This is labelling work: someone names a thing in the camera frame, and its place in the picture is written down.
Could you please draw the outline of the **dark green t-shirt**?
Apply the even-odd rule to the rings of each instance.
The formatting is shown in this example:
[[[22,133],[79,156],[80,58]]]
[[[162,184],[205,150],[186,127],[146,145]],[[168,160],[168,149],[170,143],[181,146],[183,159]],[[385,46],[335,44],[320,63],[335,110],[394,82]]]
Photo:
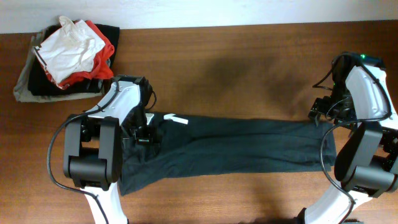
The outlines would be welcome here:
[[[187,124],[157,113],[152,125],[161,136],[159,153],[142,160],[136,146],[123,152],[118,185],[121,195],[136,192],[164,178],[230,173],[320,171],[336,160],[330,123],[269,119],[232,119],[185,115]]]

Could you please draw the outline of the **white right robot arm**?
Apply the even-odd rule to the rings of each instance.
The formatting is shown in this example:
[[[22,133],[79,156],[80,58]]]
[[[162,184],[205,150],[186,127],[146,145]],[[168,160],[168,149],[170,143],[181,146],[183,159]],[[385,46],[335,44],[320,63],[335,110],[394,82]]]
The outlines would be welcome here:
[[[351,131],[336,157],[334,177],[323,173],[330,187],[296,223],[347,223],[360,205],[397,190],[397,112],[386,84],[386,66],[378,57],[342,52],[326,75],[333,80],[330,96],[317,98],[308,117],[333,122],[320,142],[337,128]]]

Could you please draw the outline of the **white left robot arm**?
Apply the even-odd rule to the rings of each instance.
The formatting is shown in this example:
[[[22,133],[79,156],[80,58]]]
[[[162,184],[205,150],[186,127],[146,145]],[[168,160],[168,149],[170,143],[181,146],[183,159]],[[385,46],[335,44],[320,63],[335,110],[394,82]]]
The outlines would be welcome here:
[[[147,104],[155,93],[145,77],[117,76],[92,109],[65,124],[63,172],[88,200],[95,223],[128,223],[118,193],[123,152],[142,160],[159,153],[161,136]]]

